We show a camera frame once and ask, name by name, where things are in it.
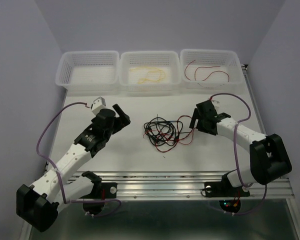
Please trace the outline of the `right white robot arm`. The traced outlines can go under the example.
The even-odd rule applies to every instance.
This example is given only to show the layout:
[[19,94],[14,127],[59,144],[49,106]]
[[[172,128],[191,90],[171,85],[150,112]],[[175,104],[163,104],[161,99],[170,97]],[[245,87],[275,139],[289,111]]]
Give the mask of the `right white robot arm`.
[[277,134],[265,135],[239,124],[227,113],[217,113],[211,100],[198,103],[189,127],[213,136],[220,135],[240,146],[249,154],[249,160],[240,164],[234,150],[236,169],[224,174],[220,189],[232,195],[238,187],[268,183],[290,173],[292,164],[282,138]]

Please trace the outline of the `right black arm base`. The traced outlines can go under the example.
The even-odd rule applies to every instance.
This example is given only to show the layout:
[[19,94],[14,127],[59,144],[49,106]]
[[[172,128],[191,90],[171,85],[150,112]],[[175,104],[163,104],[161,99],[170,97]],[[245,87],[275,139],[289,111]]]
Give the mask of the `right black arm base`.
[[220,210],[226,214],[238,214],[241,209],[241,198],[249,197],[249,191],[242,187],[223,185],[220,181],[205,182],[200,194],[206,198],[218,198]]

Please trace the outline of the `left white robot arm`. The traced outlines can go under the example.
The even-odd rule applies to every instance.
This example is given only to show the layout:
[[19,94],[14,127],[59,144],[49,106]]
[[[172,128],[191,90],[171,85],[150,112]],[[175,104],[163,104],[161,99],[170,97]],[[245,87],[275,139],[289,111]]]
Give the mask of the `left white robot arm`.
[[31,185],[21,185],[16,192],[16,214],[39,232],[49,229],[69,204],[121,203],[114,196],[106,197],[102,179],[91,171],[67,184],[80,167],[106,146],[112,135],[131,123],[118,104],[109,109],[103,103],[93,103],[91,111],[91,124],[75,138],[64,156],[58,162],[46,157],[52,168]]

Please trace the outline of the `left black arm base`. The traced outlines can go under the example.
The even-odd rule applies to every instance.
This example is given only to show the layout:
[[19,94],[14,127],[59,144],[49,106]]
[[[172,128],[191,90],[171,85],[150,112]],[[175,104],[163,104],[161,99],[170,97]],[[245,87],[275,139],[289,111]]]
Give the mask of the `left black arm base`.
[[122,202],[117,199],[117,188],[116,182],[95,184],[89,194],[74,202],[82,204],[87,216],[92,218],[106,217],[114,214],[122,205]]

